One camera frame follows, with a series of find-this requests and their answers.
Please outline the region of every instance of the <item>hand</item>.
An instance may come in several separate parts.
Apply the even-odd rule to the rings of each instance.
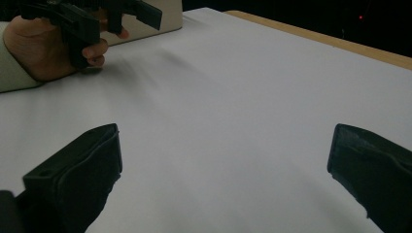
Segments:
[[[101,18],[100,25],[101,31],[106,30],[107,19]],[[128,32],[123,29],[118,36],[125,39]],[[5,29],[3,37],[9,52],[37,81],[49,82],[78,71],[70,64],[68,47],[62,43],[59,27],[51,25],[48,19],[26,20],[15,17]],[[99,44],[84,48],[83,56],[90,66],[102,66],[105,61],[103,55],[108,47],[107,42],[100,39]]]

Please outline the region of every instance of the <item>beige panel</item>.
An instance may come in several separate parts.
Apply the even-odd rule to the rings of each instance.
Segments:
[[[160,30],[157,31],[156,29],[151,28],[137,20],[134,16],[125,15],[122,20],[122,25],[130,32],[130,37],[127,40],[122,40],[116,35],[103,32],[102,38],[106,39],[110,46],[182,28],[182,0],[145,0],[145,2],[163,11]]]

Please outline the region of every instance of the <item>white tabletop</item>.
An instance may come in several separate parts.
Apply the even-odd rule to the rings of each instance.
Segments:
[[[380,230],[326,170],[346,123],[412,149],[412,71],[210,9],[98,74],[0,96],[0,187],[96,126],[123,173],[87,232]]]

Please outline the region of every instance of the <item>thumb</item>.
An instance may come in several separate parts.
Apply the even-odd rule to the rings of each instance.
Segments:
[[[56,28],[56,26],[52,25],[46,18],[26,20],[22,17],[15,17],[10,24],[16,34],[24,37],[37,36]]]

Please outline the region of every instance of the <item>wooden table edge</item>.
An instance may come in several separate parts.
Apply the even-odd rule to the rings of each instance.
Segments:
[[[234,16],[234,17],[240,17],[245,20],[258,23],[260,25],[268,26],[274,29],[287,32],[287,33],[291,33],[296,36],[300,36],[306,39],[324,43],[324,44],[337,47],[343,50],[348,50],[348,51],[351,51],[351,52],[354,52],[354,53],[357,53],[363,56],[367,56],[367,57],[370,57],[376,60],[380,60],[386,63],[393,64],[398,67],[412,70],[412,58],[411,57],[399,55],[399,54],[384,51],[384,50],[378,50],[372,47],[345,41],[339,38],[331,37],[325,34],[306,30],[300,27],[285,24],[283,22],[275,21],[275,20],[268,19],[265,17],[258,17],[255,15],[251,15],[251,14],[240,12],[240,11],[228,11],[225,13],[228,15]]]

